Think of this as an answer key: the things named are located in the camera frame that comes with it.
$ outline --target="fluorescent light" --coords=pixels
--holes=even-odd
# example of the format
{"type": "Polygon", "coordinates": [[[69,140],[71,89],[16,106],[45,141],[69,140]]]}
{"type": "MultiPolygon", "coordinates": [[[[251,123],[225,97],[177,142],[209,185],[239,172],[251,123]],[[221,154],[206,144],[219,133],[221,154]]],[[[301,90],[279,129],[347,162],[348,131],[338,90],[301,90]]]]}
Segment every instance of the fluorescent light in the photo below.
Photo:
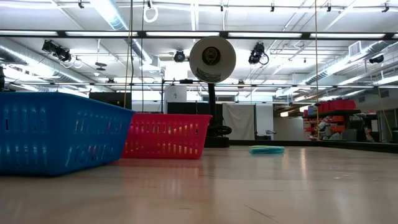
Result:
{"type": "Polygon", "coordinates": [[[0,35],[48,35],[58,36],[55,31],[34,31],[34,30],[0,30],[0,35]]]}
{"type": "Polygon", "coordinates": [[[398,88],[398,86],[379,86],[379,88],[398,88]]]}
{"type": "MultiPolygon", "coordinates": [[[[310,38],[315,38],[316,34],[311,34],[310,38]]],[[[318,38],[383,38],[385,34],[318,34],[318,38]]]]}
{"type": "Polygon", "coordinates": [[[31,85],[24,85],[24,84],[22,84],[22,85],[20,85],[20,86],[18,86],[18,87],[21,87],[21,88],[24,88],[24,89],[30,90],[30,91],[38,91],[38,89],[36,89],[34,86],[31,86],[31,85]]]}
{"type": "Polygon", "coordinates": [[[302,107],[300,107],[300,112],[304,112],[305,110],[308,110],[308,106],[302,106],[302,107]]]}
{"type": "Polygon", "coordinates": [[[347,94],[345,94],[344,96],[353,96],[353,95],[356,95],[356,94],[361,93],[361,92],[363,92],[363,91],[365,91],[365,90],[354,91],[354,92],[352,92],[352,93],[347,93],[347,94]]]}
{"type": "Polygon", "coordinates": [[[55,83],[56,85],[89,85],[90,83],[55,83]]]}
{"type": "Polygon", "coordinates": [[[146,32],[149,37],[208,37],[220,35],[219,32],[146,32]]]}
{"type": "Polygon", "coordinates": [[[342,86],[338,86],[338,88],[373,88],[373,86],[346,86],[346,85],[342,85],[342,86]]]}
{"type": "MultiPolygon", "coordinates": [[[[85,32],[85,31],[67,31],[65,32],[69,37],[102,37],[102,36],[112,36],[112,37],[127,37],[129,36],[128,31],[96,31],[96,32],[85,32]]],[[[131,32],[131,35],[136,37],[138,35],[137,32],[131,32]]]]}
{"type": "Polygon", "coordinates": [[[292,87],[292,85],[257,85],[257,87],[292,87]]]}
{"type": "Polygon", "coordinates": [[[216,84],[219,87],[250,87],[249,84],[216,84]]]}
{"type": "Polygon", "coordinates": [[[49,85],[49,82],[15,82],[16,85],[49,85]]]}
{"type": "Polygon", "coordinates": [[[59,77],[59,76],[56,76],[56,75],[38,75],[38,76],[34,76],[35,78],[51,78],[51,79],[58,79],[58,78],[61,78],[61,77],[59,77]]]}
{"type": "Polygon", "coordinates": [[[305,99],[306,99],[305,96],[299,96],[294,101],[302,101],[302,100],[305,100],[305,99]]]}
{"type": "Polygon", "coordinates": [[[283,112],[283,113],[280,114],[280,116],[283,117],[283,118],[287,117],[288,115],[289,115],[289,112],[283,112]]]}
{"type": "Polygon", "coordinates": [[[230,32],[228,37],[300,38],[301,33],[230,32]]]}
{"type": "Polygon", "coordinates": [[[382,85],[382,84],[387,84],[387,83],[392,83],[398,81],[398,75],[393,76],[393,77],[388,77],[388,78],[383,78],[382,80],[373,82],[375,85],[382,85]]]}
{"type": "Polygon", "coordinates": [[[332,99],[339,98],[339,97],[341,97],[341,96],[324,96],[324,97],[319,98],[319,100],[320,101],[328,101],[328,100],[332,100],[332,99]]]}
{"type": "Polygon", "coordinates": [[[200,84],[196,84],[196,83],[175,83],[175,86],[200,86],[200,84]]]}

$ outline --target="black stand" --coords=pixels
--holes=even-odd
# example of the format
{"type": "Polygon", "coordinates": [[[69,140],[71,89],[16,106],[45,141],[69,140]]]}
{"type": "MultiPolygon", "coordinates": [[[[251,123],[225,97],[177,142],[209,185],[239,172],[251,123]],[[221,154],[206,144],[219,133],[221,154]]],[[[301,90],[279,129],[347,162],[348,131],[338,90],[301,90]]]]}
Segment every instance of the black stand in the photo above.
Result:
{"type": "Polygon", "coordinates": [[[209,91],[209,108],[210,108],[210,115],[213,117],[210,120],[210,125],[207,131],[205,147],[210,148],[219,148],[219,147],[229,147],[229,138],[224,136],[209,136],[210,129],[214,129],[216,126],[216,93],[215,93],[215,86],[212,83],[208,84],[208,91],[209,91]]]}

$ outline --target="plastic basket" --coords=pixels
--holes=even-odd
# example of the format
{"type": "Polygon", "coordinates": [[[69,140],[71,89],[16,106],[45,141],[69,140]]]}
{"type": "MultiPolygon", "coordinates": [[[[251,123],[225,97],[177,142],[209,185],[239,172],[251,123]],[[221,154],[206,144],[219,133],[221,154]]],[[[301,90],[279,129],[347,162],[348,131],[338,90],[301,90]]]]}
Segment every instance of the plastic basket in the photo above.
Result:
{"type": "Polygon", "coordinates": [[[199,159],[210,115],[135,114],[123,158],[199,159]]]}
{"type": "Polygon", "coordinates": [[[0,93],[0,173],[61,175],[116,161],[133,114],[64,93],[0,93]]]}

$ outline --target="ventilation duct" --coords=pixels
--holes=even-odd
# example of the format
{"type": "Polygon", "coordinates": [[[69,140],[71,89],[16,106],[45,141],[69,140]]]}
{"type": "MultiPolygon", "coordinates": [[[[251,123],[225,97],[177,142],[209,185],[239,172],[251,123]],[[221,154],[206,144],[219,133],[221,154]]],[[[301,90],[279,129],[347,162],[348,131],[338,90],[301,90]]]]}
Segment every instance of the ventilation duct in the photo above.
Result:
{"type": "MultiPolygon", "coordinates": [[[[104,18],[104,20],[112,27],[114,30],[129,30],[129,27],[123,19],[123,15],[120,13],[119,8],[114,3],[113,0],[90,0],[90,3],[97,12],[104,18]]],[[[142,46],[138,43],[136,39],[131,39],[131,51],[137,55],[145,64],[152,63],[152,57],[142,49],[142,46]]]]}
{"type": "MultiPolygon", "coordinates": [[[[0,39],[0,58],[8,58],[4,63],[16,63],[20,65],[30,65],[33,72],[39,75],[58,76],[61,82],[87,82],[91,83],[93,80],[80,75],[64,66],[59,62],[55,62],[44,56],[27,49],[12,40],[7,38],[0,39]]],[[[93,86],[96,91],[113,91],[105,86],[93,86]]]]}
{"type": "MultiPolygon", "coordinates": [[[[321,80],[322,78],[328,77],[334,73],[342,71],[357,62],[358,60],[363,60],[366,58],[374,58],[380,54],[382,50],[387,47],[390,47],[392,44],[396,43],[395,41],[360,41],[355,43],[355,47],[357,51],[353,53],[351,50],[338,58],[332,60],[331,62],[325,64],[318,73],[314,71],[308,74],[308,78],[306,78],[303,82],[299,83],[299,85],[311,85],[312,83],[316,82],[317,80],[321,80]]],[[[299,90],[299,87],[290,87],[283,90],[278,90],[276,97],[290,95],[293,92],[299,90]]]]}

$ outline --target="hanging rope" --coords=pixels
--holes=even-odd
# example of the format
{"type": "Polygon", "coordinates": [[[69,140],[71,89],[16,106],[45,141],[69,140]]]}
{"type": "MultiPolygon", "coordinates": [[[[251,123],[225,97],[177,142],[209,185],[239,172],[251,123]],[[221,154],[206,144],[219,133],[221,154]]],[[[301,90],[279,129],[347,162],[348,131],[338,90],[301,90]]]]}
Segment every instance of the hanging rope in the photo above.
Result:
{"type": "MultiPolygon", "coordinates": [[[[319,105],[318,87],[318,6],[315,0],[315,63],[317,66],[317,105],[319,105]]],[[[317,140],[319,141],[319,108],[317,109],[317,140]]]]}
{"type": "Polygon", "coordinates": [[[126,108],[126,96],[127,96],[127,75],[129,73],[129,55],[130,55],[130,46],[131,46],[131,39],[132,39],[132,1],[130,5],[130,20],[129,20],[129,38],[127,42],[127,62],[126,62],[126,81],[124,82],[124,108],[126,108]]]}

